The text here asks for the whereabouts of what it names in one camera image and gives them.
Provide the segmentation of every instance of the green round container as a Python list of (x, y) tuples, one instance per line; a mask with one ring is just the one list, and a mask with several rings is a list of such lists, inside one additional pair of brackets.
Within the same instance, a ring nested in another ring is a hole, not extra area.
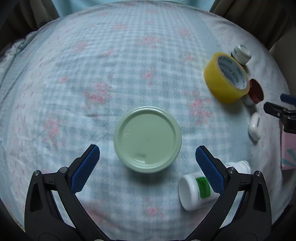
[(156, 107), (139, 107), (119, 121), (114, 147), (119, 159), (136, 172), (153, 173), (165, 169), (181, 148), (177, 121)]

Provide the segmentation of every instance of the white plastic bottle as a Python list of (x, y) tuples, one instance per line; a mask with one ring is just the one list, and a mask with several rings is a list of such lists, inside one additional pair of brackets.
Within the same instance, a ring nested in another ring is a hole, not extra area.
[[(227, 168), (234, 167), (240, 173), (251, 173), (251, 168), (247, 161), (228, 162), (225, 166)], [(202, 172), (194, 172), (182, 176), (179, 180), (178, 191), (181, 204), (187, 211), (213, 205), (220, 196), (220, 194), (213, 191)]]

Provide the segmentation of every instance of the blue gripper pad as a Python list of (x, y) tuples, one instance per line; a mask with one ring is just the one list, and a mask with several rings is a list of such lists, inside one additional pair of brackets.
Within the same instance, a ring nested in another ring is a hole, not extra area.
[(204, 147), (199, 146), (195, 151), (195, 159), (200, 166), (202, 172), (205, 174), (214, 192), (222, 194), (224, 192), (224, 178), (213, 164), (211, 159), (214, 157)]
[(99, 159), (100, 149), (95, 145), (71, 177), (71, 190), (74, 194), (82, 191)]

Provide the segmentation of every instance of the brown curtain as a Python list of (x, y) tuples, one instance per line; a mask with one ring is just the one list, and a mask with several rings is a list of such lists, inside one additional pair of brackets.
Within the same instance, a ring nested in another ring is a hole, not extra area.
[(0, 50), (58, 17), (51, 0), (19, 0), (0, 29)]
[(267, 49), (292, 26), (279, 1), (215, 0), (210, 12), (247, 30)]

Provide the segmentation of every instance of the blue and white gingham pattern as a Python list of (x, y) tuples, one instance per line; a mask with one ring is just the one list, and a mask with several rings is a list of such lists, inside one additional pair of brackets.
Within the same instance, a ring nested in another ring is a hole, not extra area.
[[(226, 30), (233, 36), (229, 41)], [(247, 160), (252, 171), (263, 170), (273, 218), (278, 217), (291, 195), (281, 192), (280, 170), (274, 167), (280, 161), (277, 120), (264, 117), (267, 131), (253, 143), (249, 110), (241, 102), (217, 101), (203, 79), (215, 52), (230, 52), (231, 41), (246, 40), (254, 53), (249, 71), (262, 84), (265, 99), (276, 103), (288, 89), (268, 52), (242, 29), (195, 8), (119, 2), (45, 25), (24, 42), (0, 88), (1, 199), (23, 223), (33, 171), (56, 172), (96, 144), (100, 160), (77, 197), (100, 228), (112, 239), (181, 240), (210, 209), (186, 212), (178, 198), (178, 180), (200, 170), (194, 153), (205, 145), (224, 163)], [(273, 73), (268, 84), (263, 71)], [(114, 151), (118, 120), (140, 106), (168, 111), (181, 128), (181, 151), (159, 173), (135, 173)], [(263, 115), (262, 105), (257, 108)], [(282, 203), (275, 205), (279, 195)]]

